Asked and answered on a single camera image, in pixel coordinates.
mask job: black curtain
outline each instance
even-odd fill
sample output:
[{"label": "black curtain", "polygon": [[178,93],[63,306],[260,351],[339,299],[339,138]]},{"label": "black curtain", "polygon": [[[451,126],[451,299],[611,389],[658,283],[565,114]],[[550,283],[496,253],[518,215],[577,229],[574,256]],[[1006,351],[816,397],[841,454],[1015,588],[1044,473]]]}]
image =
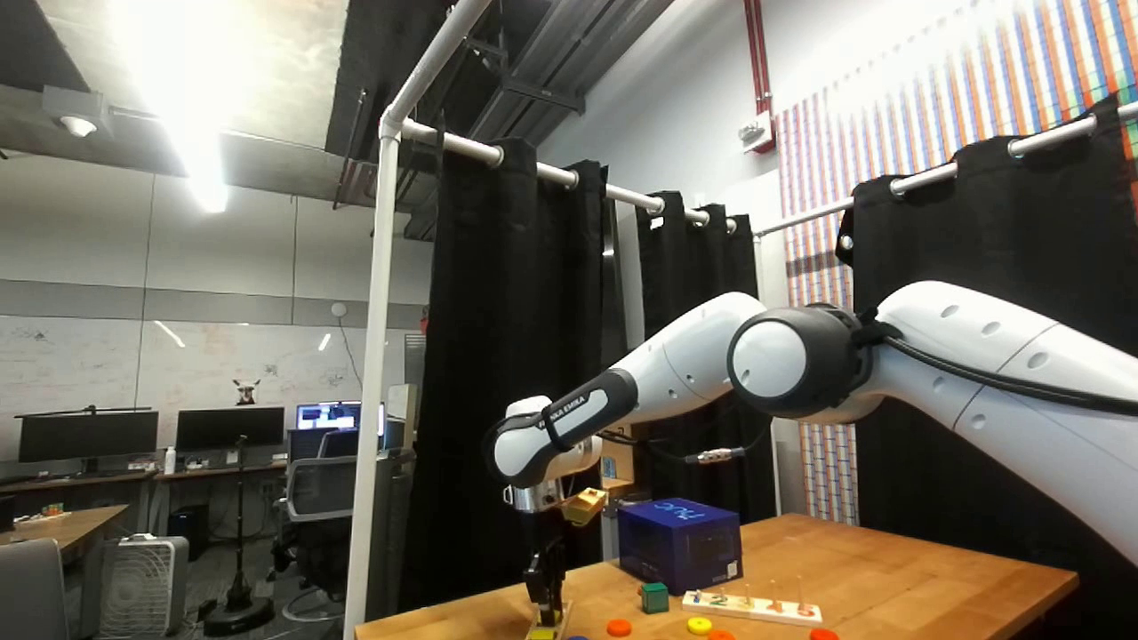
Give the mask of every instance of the black curtain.
[{"label": "black curtain", "polygon": [[[606,170],[541,190],[532,146],[500,170],[441,176],[422,419],[407,526],[403,607],[518,585],[532,547],[502,504],[496,423],[522,396],[565,396],[601,370]],[[598,563],[598,531],[569,563]]]},{"label": "black curtain", "polygon": [[[707,229],[684,216],[684,197],[661,191],[661,229],[639,215],[644,329],[661,331],[687,310],[724,297],[758,297],[750,216],[731,216],[706,208]],[[739,397],[652,428],[638,428],[638,487],[652,499],[696,499],[739,511],[745,522],[777,511],[769,416]],[[748,454],[725,465],[695,465],[687,454],[706,449],[748,443]]]},{"label": "black curtain", "polygon": [[[858,317],[907,282],[967,283],[1063,321],[1138,357],[1138,229],[1127,197],[1118,101],[1095,131],[1023,159],[1010,138],[965,146],[956,183],[893,197],[855,190]],[[904,407],[861,419],[861,522],[1067,567],[1083,589],[1023,635],[1105,635],[1136,630],[1138,569],[1045,494]]]}]

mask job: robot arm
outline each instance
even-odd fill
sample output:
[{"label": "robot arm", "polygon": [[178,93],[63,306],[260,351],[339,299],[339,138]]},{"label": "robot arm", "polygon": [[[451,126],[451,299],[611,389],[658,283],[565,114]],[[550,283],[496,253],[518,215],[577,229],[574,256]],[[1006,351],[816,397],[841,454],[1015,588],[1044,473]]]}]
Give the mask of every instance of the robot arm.
[{"label": "robot arm", "polygon": [[828,306],[711,299],[549,409],[507,419],[500,473],[514,487],[550,485],[598,464],[598,429],[681,416],[732,389],[809,423],[850,423],[900,397],[1044,487],[1138,567],[1127,499],[1138,487],[1138,358],[936,282],[890,297],[880,329]]}]

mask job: blue box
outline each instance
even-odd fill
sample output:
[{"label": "blue box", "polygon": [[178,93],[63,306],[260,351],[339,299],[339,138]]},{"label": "blue box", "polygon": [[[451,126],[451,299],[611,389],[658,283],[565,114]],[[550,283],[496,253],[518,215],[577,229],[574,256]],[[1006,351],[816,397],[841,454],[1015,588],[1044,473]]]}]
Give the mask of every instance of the blue box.
[{"label": "blue box", "polygon": [[620,567],[670,585],[673,595],[739,580],[739,515],[687,499],[624,504]]}]

